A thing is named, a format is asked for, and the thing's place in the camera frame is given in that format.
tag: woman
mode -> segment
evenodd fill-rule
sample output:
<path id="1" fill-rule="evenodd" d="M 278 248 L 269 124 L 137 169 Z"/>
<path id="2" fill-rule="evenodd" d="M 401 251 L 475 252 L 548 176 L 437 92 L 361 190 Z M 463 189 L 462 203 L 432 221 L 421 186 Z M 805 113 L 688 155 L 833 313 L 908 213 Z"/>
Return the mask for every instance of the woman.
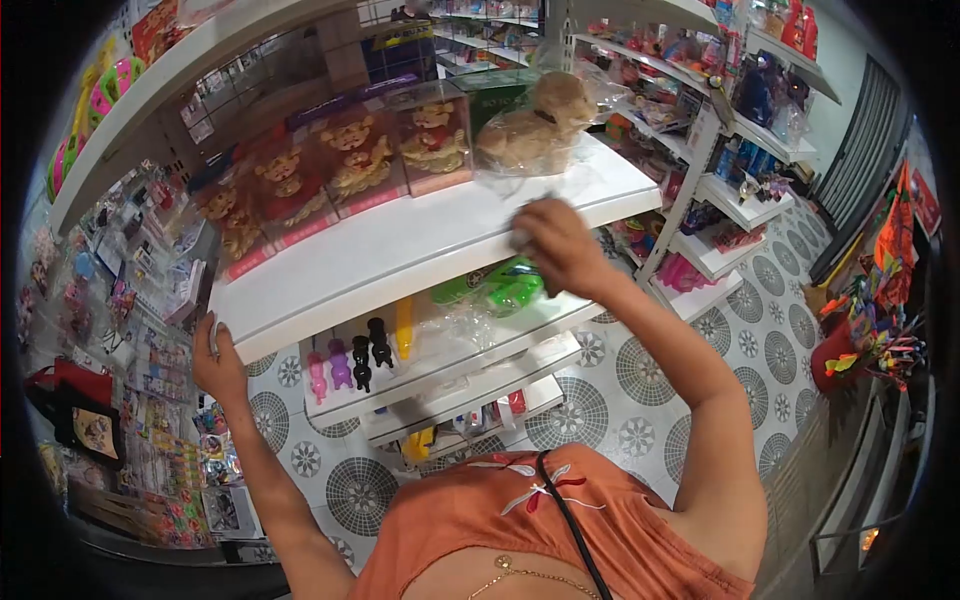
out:
<path id="1" fill-rule="evenodd" d="M 689 405 L 690 441 L 673 510 L 580 444 L 545 456 L 473 458 L 399 490 L 355 578 L 258 433 L 246 373 L 222 325 L 220 355 L 211 353 L 207 315 L 194 342 L 194 378 L 223 405 L 294 597 L 747 597 L 767 513 L 743 388 L 692 328 L 611 267 L 565 203 L 528 204 L 513 225 L 547 292 L 566 290 L 607 307 Z"/>

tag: black toy figure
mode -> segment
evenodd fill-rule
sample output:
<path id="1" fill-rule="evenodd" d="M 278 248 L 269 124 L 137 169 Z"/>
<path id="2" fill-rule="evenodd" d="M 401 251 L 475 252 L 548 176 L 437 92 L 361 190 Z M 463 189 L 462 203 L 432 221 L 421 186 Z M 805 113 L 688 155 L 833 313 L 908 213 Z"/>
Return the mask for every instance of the black toy figure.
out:
<path id="1" fill-rule="evenodd" d="M 387 363 L 387 367 L 394 367 L 394 359 L 390 357 L 390 345 L 387 344 L 387 333 L 383 330 L 383 319 L 373 317 L 367 321 L 370 329 L 370 341 L 373 342 L 373 360 L 379 367 Z"/>
<path id="2" fill-rule="evenodd" d="M 358 335 L 353 338 L 353 378 L 357 380 L 357 389 L 370 393 L 370 378 L 373 371 L 367 363 L 370 362 L 370 355 L 367 353 L 367 345 L 370 339 L 365 335 Z"/>

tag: woman's right hand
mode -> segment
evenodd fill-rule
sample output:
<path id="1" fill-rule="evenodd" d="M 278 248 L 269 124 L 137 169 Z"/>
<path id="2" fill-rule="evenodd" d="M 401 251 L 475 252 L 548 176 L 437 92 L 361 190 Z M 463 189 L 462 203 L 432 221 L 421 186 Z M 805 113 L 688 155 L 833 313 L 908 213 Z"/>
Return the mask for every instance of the woman's right hand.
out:
<path id="1" fill-rule="evenodd" d="M 623 277 L 604 257 L 580 215 L 562 200 L 544 198 L 527 204 L 513 225 L 529 238 L 520 251 L 537 265 L 550 298 L 566 290 L 602 303 Z"/>

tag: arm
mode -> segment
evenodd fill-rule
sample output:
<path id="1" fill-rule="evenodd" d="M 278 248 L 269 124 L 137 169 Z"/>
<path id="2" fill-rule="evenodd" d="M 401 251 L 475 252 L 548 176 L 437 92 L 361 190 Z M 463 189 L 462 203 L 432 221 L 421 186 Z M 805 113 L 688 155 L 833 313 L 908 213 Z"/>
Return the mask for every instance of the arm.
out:
<path id="1" fill-rule="evenodd" d="M 523 251 L 536 262 L 547 292 L 566 290 L 613 312 L 690 407 L 690 443 L 670 525 L 712 560 L 752 581 L 766 540 L 766 503 L 750 408 L 730 367 L 692 327 L 614 269 L 562 201 L 524 206 L 514 226 L 525 232 Z"/>
<path id="2" fill-rule="evenodd" d="M 295 598 L 346 598 L 355 577 L 257 430 L 247 400 L 247 372 L 224 324 L 217 327 L 219 356 L 210 350 L 212 326 L 213 313 L 197 326 L 193 377 L 224 409 L 253 506 L 280 558 L 290 590 Z"/>

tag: gold necklace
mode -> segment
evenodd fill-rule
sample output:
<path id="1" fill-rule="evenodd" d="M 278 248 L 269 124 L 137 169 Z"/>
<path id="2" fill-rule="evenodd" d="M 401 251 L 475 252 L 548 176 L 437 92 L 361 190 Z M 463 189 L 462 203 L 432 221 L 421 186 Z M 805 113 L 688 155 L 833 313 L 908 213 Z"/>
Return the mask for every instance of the gold necklace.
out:
<path id="1" fill-rule="evenodd" d="M 547 575 L 546 573 L 538 573 L 538 572 L 536 572 L 536 571 L 528 571 L 528 570 L 525 570 L 525 569 L 523 569 L 523 570 L 517 570 L 517 569 L 510 568 L 510 565 L 513 564 L 513 563 L 514 563 L 514 559 L 510 558 L 510 557 L 507 556 L 506 554 L 501 554 L 500 556 L 496 557 L 496 560 L 493 561 L 493 564 L 496 565 L 496 566 L 498 566 L 498 567 L 500 567 L 500 568 L 502 568 L 502 569 L 503 569 L 503 573 L 497 575 L 497 576 L 496 576 L 495 578 L 493 578 L 493 580 L 490 581 L 488 584 L 486 584 L 486 585 L 483 586 L 482 588 L 476 590 L 474 593 L 472 593 L 472 594 L 469 596 L 469 598 L 468 598 L 467 600 L 470 600 L 470 598 L 475 598 L 475 597 L 477 597 L 477 596 L 480 594 L 480 592 L 482 592 L 484 589 L 489 588 L 490 586 L 492 586 L 492 585 L 495 584 L 496 582 L 502 580 L 504 577 L 507 577 L 507 576 L 509 576 L 509 575 L 533 575 L 533 576 L 535 576 L 535 577 L 541 577 L 541 578 L 543 578 L 543 579 L 552 579 L 553 581 L 562 581 L 562 582 L 564 582 L 565 584 L 568 584 L 568 585 L 570 585 L 570 586 L 574 586 L 576 589 L 580 590 L 581 592 L 583 592 L 584 594 L 586 594 L 587 596 L 589 596 L 589 597 L 592 598 L 593 600 L 601 600 L 601 599 L 600 599 L 600 596 L 596 595 L 595 593 L 593 593 L 593 592 L 590 591 L 589 589 L 584 588 L 584 587 L 581 586 L 580 584 L 578 584 L 578 583 L 576 583 L 576 582 L 570 581 L 569 579 L 566 579 L 566 578 L 564 578 L 564 577 L 560 577 L 559 575 Z"/>

